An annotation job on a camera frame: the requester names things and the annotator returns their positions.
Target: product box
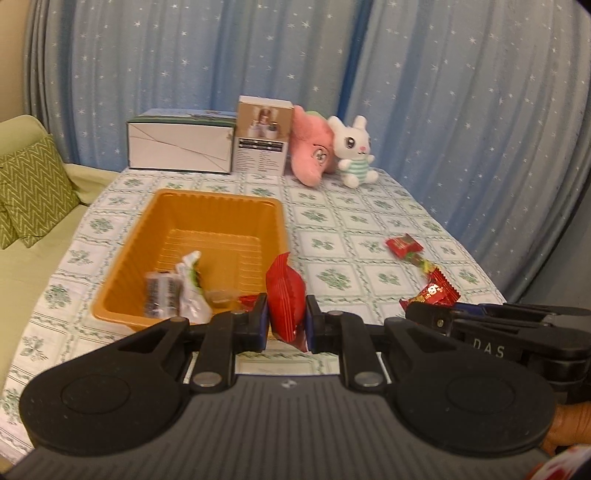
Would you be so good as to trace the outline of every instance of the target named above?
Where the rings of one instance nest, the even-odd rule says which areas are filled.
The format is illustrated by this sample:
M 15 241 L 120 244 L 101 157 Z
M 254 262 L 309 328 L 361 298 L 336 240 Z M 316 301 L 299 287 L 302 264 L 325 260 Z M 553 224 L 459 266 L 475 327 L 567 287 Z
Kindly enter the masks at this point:
M 127 122 L 130 168 L 230 173 L 236 113 L 154 108 Z
M 241 96 L 232 171 L 283 175 L 292 115 L 287 100 Z

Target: blue curtain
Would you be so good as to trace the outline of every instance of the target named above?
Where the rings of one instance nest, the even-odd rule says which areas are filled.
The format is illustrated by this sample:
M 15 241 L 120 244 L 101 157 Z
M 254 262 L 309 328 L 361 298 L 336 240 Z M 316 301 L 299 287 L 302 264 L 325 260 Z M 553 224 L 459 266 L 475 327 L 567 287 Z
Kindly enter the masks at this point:
M 372 153 L 517 299 L 589 170 L 591 22 L 572 0 L 375 0 L 347 108 Z
M 356 0 L 78 0 L 61 108 L 79 163 L 122 170 L 125 122 L 149 108 L 232 111 L 242 94 L 333 113 L 355 11 Z
M 80 163 L 70 83 L 75 0 L 34 0 L 25 38 L 25 111 L 56 139 L 66 162 Z

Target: plastic tray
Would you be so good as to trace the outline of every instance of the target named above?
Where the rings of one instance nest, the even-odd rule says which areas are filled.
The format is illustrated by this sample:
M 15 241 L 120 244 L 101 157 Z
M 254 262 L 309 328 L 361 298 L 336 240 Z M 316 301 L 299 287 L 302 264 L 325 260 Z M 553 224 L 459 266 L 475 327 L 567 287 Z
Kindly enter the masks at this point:
M 231 288 L 240 295 L 266 291 L 265 273 L 275 257 L 288 250 L 281 202 L 159 190 L 123 246 L 93 315 L 134 330 L 159 322 L 144 317 L 145 274 L 174 271 L 181 257 L 194 250 L 202 252 L 199 270 L 205 290 Z

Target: candy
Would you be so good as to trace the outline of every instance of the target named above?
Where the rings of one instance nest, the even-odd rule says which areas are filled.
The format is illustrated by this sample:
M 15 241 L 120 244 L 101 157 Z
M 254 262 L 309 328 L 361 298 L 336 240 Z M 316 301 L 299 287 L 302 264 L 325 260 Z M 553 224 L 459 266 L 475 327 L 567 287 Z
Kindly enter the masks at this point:
M 408 304 L 412 301 L 452 307 L 459 299 L 460 294 L 458 291 L 452 287 L 443 273 L 441 273 L 441 270 L 435 268 L 429 275 L 429 282 L 419 294 L 408 300 L 401 299 L 400 305 L 405 311 Z
M 238 301 L 244 310 L 250 312 L 255 307 L 257 298 L 258 295 L 242 295 L 238 297 Z
M 412 263 L 415 267 L 419 267 L 426 276 L 429 276 L 437 268 L 435 263 L 423 258 L 423 256 L 417 252 L 406 254 L 404 261 Z
M 404 258 L 409 253 L 420 252 L 423 250 L 422 245 L 409 234 L 389 238 L 386 240 L 386 246 L 398 258 Z

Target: finger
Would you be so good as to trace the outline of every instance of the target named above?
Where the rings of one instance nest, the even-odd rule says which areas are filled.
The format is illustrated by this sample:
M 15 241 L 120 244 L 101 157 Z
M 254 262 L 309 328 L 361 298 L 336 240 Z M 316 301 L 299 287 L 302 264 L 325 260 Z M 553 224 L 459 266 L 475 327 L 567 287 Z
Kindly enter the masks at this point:
M 591 402 L 558 405 L 546 439 L 561 446 L 591 443 Z
M 552 443 L 551 441 L 549 441 L 548 437 L 546 437 L 544 439 L 544 441 L 542 442 L 542 445 L 541 445 L 542 450 L 545 451 L 550 456 L 556 455 L 556 447 L 557 447 L 557 445 L 555 443 Z

